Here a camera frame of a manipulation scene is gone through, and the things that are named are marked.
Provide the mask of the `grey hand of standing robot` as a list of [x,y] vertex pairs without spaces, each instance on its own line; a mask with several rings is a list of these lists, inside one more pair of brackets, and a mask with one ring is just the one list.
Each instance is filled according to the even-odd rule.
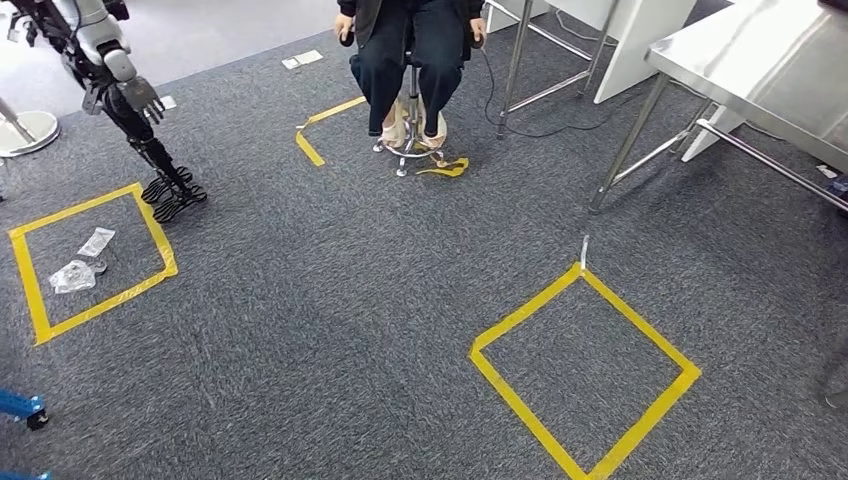
[[118,90],[136,112],[146,114],[155,124],[164,118],[165,107],[152,85],[143,76],[119,82]]

